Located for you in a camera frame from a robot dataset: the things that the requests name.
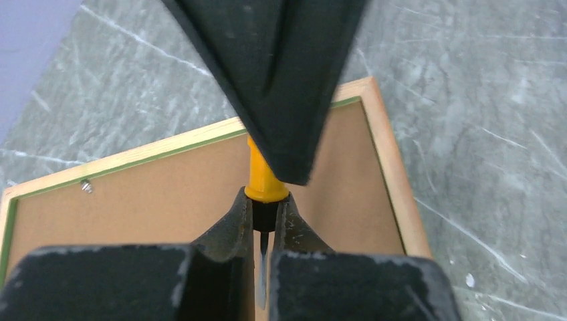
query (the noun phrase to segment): marble floor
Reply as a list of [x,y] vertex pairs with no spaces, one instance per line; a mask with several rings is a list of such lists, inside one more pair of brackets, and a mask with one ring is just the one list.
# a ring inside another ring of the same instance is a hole
[[[566,25],[562,0],[374,0],[344,70],[380,84],[466,320],[567,320]],[[234,115],[159,1],[85,0],[0,190]]]

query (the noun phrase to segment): wooden picture frame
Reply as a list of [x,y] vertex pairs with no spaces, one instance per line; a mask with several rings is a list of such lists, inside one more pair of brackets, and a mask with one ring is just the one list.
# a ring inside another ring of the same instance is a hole
[[[374,78],[363,78],[338,86],[334,95],[333,106],[342,106],[356,101],[362,104],[366,114],[368,128],[378,155],[384,184],[405,254],[431,258],[427,236],[413,199],[411,186],[378,84]],[[0,204],[0,282],[3,283],[7,273],[17,205],[20,199],[77,184],[85,179],[93,179],[135,167],[243,133],[245,133],[245,129],[242,123],[237,117],[234,117],[46,177],[8,187],[3,192]]]

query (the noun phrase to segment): cork board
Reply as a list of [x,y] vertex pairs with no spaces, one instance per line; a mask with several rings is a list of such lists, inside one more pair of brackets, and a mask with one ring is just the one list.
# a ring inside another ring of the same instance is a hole
[[[192,241],[246,184],[246,135],[18,201],[8,270],[43,245]],[[291,186],[304,219],[338,251],[403,247],[360,102],[330,114],[312,181]]]
[[[300,213],[338,251],[431,257],[375,80],[339,86],[334,106],[312,181],[290,187]],[[0,282],[43,245],[192,241],[231,206],[248,166],[244,128],[231,118],[10,187]]]

